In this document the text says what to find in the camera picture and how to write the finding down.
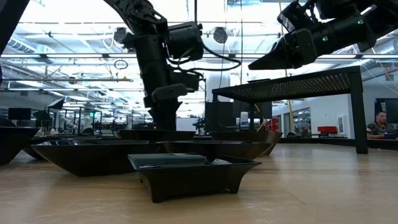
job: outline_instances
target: wooden table surface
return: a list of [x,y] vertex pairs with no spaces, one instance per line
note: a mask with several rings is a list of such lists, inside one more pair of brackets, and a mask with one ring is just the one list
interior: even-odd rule
[[238,194],[151,202],[137,174],[79,178],[20,153],[0,167],[0,224],[398,223],[398,151],[279,144]]

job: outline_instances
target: man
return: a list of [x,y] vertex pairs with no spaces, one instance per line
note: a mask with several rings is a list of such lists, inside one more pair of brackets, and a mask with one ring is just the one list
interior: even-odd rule
[[393,127],[387,124],[387,113],[384,111],[376,115],[376,122],[366,127],[368,139],[384,139],[384,133],[392,131]]

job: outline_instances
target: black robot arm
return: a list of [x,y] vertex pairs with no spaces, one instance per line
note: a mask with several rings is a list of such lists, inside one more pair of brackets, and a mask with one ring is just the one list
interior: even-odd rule
[[[373,9],[361,14],[366,8]],[[322,23],[307,9],[316,6]],[[301,6],[296,0],[278,16],[288,30],[271,51],[249,65],[251,70],[299,68],[313,63],[319,56],[331,54],[349,45],[359,50],[374,47],[378,38],[398,29],[398,1],[395,0],[308,0]]]
[[175,130],[177,98],[198,90],[201,74],[186,72],[167,63],[182,57],[189,61],[201,59],[203,42],[201,25],[186,22],[168,26],[165,17],[154,10],[147,0],[104,0],[122,17],[134,33],[123,40],[125,48],[135,51],[141,70],[146,96],[144,104],[150,108],[159,129]]

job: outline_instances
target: black bowl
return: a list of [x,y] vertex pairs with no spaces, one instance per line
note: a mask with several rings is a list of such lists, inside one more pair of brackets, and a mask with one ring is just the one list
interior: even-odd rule
[[119,130],[116,137],[125,140],[145,141],[188,141],[195,135],[194,131],[166,131],[166,130]]
[[38,128],[0,127],[0,166],[10,163],[38,130]]
[[269,142],[272,146],[260,156],[269,156],[279,142],[283,133],[264,132],[264,131],[213,131],[210,133],[214,140],[218,141],[249,141],[249,142]]
[[63,140],[33,145],[44,159],[79,177],[134,172],[127,155],[162,152],[162,144],[126,140]]
[[32,145],[41,144],[46,141],[59,141],[59,140],[62,140],[62,138],[57,136],[34,137],[22,150],[28,153],[28,155],[32,156],[33,158],[40,161],[44,161],[45,159],[32,148]]
[[232,156],[253,160],[265,153],[271,146],[269,142],[239,141],[175,141],[163,142],[168,153],[197,153],[212,162],[220,156]]
[[129,155],[154,203],[173,195],[239,190],[247,171],[261,162],[223,156],[210,162],[197,154]]

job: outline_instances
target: shelf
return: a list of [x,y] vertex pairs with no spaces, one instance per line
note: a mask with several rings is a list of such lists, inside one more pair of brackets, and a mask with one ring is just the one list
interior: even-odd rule
[[214,89],[212,92],[246,103],[261,103],[351,93],[355,79],[361,82],[359,66],[252,82]]

